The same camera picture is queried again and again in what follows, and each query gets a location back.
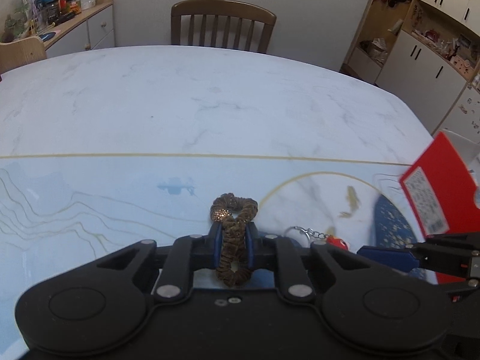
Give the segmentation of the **brown hair scrunchie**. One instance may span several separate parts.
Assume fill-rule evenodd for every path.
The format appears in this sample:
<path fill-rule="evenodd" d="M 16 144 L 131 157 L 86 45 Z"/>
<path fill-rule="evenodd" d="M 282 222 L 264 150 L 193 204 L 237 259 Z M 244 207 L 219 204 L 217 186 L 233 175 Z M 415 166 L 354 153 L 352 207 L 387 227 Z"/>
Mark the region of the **brown hair scrunchie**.
<path fill-rule="evenodd" d="M 221 225 L 222 234 L 216 275 L 229 288 L 241 287 L 251 278 L 252 270 L 247 267 L 246 230 L 257 212 L 257 201 L 236 197 L 233 193 L 220 195 L 211 205 L 211 220 Z"/>

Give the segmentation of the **red figure keychain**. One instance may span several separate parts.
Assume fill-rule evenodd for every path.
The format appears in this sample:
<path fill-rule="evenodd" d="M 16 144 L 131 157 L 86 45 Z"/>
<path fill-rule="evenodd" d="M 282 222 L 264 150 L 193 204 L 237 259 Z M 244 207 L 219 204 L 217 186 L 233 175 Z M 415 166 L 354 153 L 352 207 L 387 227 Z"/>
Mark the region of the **red figure keychain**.
<path fill-rule="evenodd" d="M 343 239 L 331 234 L 318 232 L 312 228 L 290 226 L 283 232 L 283 235 L 288 236 L 292 232 L 304 236 L 307 239 L 308 244 L 332 245 L 342 250 L 349 250 L 348 244 Z"/>

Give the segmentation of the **red cardboard shoe box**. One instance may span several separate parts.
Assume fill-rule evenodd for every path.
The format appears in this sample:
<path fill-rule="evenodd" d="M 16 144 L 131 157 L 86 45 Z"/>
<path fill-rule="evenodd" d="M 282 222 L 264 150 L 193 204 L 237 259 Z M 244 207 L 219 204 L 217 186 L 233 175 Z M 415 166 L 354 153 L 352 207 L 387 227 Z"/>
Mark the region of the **red cardboard shoe box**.
<path fill-rule="evenodd" d="M 400 185 L 420 225 L 429 236 L 479 234 L 479 172 L 471 163 L 479 145 L 456 133 L 438 133 Z"/>

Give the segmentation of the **brown wooden chair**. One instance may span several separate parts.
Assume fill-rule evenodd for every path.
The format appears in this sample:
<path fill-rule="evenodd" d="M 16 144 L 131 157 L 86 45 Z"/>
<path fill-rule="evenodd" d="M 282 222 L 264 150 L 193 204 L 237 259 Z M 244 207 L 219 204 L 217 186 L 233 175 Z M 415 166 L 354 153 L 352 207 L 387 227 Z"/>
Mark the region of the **brown wooden chair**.
<path fill-rule="evenodd" d="M 184 0 L 171 8 L 171 44 L 265 54 L 277 16 L 248 2 Z"/>

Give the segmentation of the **white wooden sideboard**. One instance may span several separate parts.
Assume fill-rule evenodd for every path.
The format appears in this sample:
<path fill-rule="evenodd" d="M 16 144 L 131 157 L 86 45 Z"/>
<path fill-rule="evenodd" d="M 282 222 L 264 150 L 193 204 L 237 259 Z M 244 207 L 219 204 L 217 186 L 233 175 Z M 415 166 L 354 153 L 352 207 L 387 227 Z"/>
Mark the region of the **white wooden sideboard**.
<path fill-rule="evenodd" d="M 48 58 L 115 47 L 114 0 L 96 0 L 94 7 L 52 30 L 55 35 L 44 42 Z"/>

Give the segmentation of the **light wooden child chair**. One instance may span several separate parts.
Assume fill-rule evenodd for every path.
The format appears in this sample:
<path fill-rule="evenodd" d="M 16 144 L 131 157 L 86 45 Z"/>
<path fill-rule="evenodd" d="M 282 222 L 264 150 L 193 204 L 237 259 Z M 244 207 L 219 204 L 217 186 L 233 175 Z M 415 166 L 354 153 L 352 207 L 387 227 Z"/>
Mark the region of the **light wooden child chair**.
<path fill-rule="evenodd" d="M 27 37 L 0 44 L 0 73 L 47 58 L 43 41 L 39 37 Z"/>

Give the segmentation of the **white wall cabinet unit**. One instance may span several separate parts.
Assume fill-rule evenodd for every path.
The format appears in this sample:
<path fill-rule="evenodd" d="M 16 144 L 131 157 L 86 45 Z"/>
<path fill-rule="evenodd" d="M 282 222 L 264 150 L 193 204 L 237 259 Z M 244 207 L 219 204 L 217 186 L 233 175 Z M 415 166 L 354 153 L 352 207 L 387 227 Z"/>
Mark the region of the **white wall cabinet unit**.
<path fill-rule="evenodd" d="M 479 0 L 368 0 L 342 70 L 400 98 L 430 134 L 479 140 Z"/>

